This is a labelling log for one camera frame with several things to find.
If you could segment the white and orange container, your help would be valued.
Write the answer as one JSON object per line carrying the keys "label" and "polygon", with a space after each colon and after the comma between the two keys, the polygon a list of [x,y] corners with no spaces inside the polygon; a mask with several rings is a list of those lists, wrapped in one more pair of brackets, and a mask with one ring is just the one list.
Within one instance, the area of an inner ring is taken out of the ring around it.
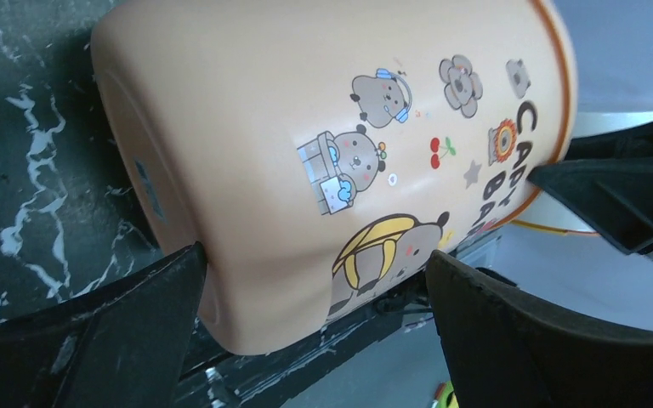
{"label": "white and orange container", "polygon": [[601,133],[574,139],[563,161],[531,171],[542,194],[514,223],[600,235],[629,251],[653,244],[653,111],[584,114],[578,124]]}

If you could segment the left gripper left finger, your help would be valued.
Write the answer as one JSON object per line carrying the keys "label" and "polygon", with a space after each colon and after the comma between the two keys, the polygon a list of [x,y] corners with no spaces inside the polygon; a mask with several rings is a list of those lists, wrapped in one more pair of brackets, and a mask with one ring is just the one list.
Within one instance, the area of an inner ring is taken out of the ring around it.
{"label": "left gripper left finger", "polygon": [[207,273],[195,243],[0,324],[0,407],[169,407]]}

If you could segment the orange bucket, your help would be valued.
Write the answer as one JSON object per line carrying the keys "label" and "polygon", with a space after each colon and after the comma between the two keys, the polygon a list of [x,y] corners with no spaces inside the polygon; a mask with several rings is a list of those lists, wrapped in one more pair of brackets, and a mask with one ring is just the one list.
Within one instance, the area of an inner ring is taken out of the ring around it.
{"label": "orange bucket", "polygon": [[576,115],[552,1],[125,1],[89,45],[150,228],[204,246],[198,315],[233,354],[516,218]]}

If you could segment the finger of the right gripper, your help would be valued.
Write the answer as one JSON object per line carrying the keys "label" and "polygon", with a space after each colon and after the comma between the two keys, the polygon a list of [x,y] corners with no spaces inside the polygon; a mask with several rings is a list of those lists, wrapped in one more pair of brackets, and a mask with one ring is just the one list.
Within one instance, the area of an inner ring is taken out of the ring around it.
{"label": "finger of the right gripper", "polygon": [[653,122],[573,139],[528,179],[621,252],[653,260]]}

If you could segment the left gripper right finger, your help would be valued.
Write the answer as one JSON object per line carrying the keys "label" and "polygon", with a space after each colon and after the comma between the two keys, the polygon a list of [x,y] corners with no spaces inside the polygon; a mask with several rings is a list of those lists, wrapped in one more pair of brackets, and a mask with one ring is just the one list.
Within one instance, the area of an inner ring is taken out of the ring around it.
{"label": "left gripper right finger", "polygon": [[550,303],[440,251],[425,278],[461,407],[653,407],[653,331]]}

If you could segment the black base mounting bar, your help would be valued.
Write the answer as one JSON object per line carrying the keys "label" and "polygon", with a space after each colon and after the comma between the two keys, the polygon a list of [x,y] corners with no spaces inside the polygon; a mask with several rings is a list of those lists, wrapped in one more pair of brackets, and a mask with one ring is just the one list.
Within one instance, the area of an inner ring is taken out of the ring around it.
{"label": "black base mounting bar", "polygon": [[255,356],[226,351],[197,321],[173,406],[278,407],[427,308],[425,278],[418,272],[305,339]]}

